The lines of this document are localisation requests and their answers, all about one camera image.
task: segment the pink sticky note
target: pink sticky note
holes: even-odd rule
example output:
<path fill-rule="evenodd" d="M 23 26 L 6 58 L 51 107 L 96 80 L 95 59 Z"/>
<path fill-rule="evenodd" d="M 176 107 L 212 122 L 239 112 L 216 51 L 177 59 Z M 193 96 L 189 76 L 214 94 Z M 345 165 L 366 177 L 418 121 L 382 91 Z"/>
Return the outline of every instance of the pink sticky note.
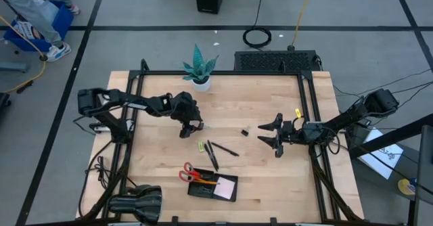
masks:
<path fill-rule="evenodd" d="M 214 194 L 230 200 L 233 189 L 235 188 L 235 182 L 219 177 L 218 183 L 219 184 L 215 187 Z"/>

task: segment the scissors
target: scissors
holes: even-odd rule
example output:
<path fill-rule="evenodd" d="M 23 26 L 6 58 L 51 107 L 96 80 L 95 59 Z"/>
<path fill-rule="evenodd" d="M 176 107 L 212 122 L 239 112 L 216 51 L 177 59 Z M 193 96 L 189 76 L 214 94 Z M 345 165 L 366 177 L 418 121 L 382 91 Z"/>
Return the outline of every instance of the scissors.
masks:
<path fill-rule="evenodd" d="M 207 181 L 202 179 L 201 174 L 194 170 L 194 167 L 190 162 L 186 162 L 183 165 L 183 171 L 179 171 L 179 178 L 183 180 L 184 182 L 197 182 L 197 183 L 205 183 L 208 185 L 217 185 L 217 182 L 214 181 Z"/>

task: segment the yellow sticky note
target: yellow sticky note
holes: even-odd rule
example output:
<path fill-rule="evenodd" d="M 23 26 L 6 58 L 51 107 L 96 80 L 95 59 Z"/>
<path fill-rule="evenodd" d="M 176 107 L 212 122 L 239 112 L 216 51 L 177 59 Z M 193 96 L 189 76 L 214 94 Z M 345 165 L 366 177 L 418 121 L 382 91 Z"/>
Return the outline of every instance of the yellow sticky note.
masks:
<path fill-rule="evenodd" d="M 299 108 L 296 108 L 296 109 L 295 109 L 295 112 L 296 112 L 296 116 L 297 116 L 298 118 L 300 118 L 300 111 L 299 111 Z"/>
<path fill-rule="evenodd" d="M 198 142 L 198 150 L 200 152 L 204 152 L 204 143 L 203 143 L 203 141 L 199 141 Z"/>

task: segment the white sneaker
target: white sneaker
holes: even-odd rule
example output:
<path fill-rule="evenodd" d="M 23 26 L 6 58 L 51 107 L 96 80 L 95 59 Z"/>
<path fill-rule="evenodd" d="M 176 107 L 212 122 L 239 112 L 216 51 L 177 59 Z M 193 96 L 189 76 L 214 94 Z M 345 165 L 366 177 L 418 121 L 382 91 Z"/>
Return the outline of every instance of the white sneaker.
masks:
<path fill-rule="evenodd" d="M 60 58 L 62 58 L 63 56 L 67 55 L 68 53 L 70 53 L 72 50 L 70 48 L 70 46 L 67 43 L 63 43 L 63 48 L 59 49 L 58 47 L 52 45 L 49 48 L 49 52 L 47 53 L 47 57 L 48 57 L 48 62 L 54 62 Z"/>
<path fill-rule="evenodd" d="M 71 7 L 67 7 L 67 8 L 75 16 L 80 13 L 80 9 L 76 5 L 72 5 Z"/>

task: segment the wooden table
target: wooden table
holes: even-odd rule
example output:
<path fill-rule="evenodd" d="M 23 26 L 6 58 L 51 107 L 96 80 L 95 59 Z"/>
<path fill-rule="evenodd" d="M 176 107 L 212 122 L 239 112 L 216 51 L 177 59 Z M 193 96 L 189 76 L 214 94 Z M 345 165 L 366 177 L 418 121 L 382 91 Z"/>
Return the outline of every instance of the wooden table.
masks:
<path fill-rule="evenodd" d="M 112 72 L 108 88 L 125 91 L 128 74 Z M 321 118 L 327 121 L 339 115 L 331 78 L 328 72 L 314 72 L 313 76 Z M 275 158 L 275 151 L 256 138 L 257 135 L 275 135 L 257 129 L 257 126 L 272 122 L 278 112 L 283 114 L 284 120 L 293 120 L 295 109 L 302 110 L 296 77 L 218 75 L 212 76 L 211 81 L 208 92 L 197 93 L 191 83 L 177 75 L 144 78 L 141 95 L 145 97 L 167 92 L 173 95 L 181 91 L 190 92 L 197 100 L 207 126 L 203 131 L 191 134 L 190 138 L 180 139 L 181 124 L 178 121 L 152 117 L 145 112 L 138 114 L 129 177 L 138 185 L 162 187 L 160 222 L 171 221 L 172 216 L 178 216 L 180 222 L 266 223 L 270 217 L 277 217 L 279 223 L 320 222 L 308 148 L 285 144 L 284 155 Z M 304 86 L 310 117 L 313 117 L 306 82 Z M 113 114 L 120 116 L 120 110 L 113 111 Z M 244 137 L 240 131 L 247 126 L 251 126 L 250 135 Z M 233 157 L 214 149 L 221 168 L 219 173 L 239 177 L 236 202 L 188 196 L 188 184 L 178 178 L 178 172 L 186 161 L 198 168 L 213 170 L 207 153 L 199 153 L 197 147 L 198 141 L 207 139 L 240 154 Z M 91 156 L 109 140 L 109 133 L 97 135 Z M 340 140 L 346 145 L 344 136 L 341 135 Z M 111 163 L 113 149 L 114 145 L 103 152 L 105 164 Z M 363 217 L 348 152 L 340 150 L 338 155 L 329 154 L 329 159 L 337 191 L 353 211 Z M 84 212 L 92 207 L 103 191 L 97 174 L 91 173 L 83 198 Z M 323 193 L 325 198 L 329 198 L 325 188 Z M 332 218 L 329 202 L 327 216 Z M 124 214 L 122 221 L 136 220 L 133 215 Z"/>

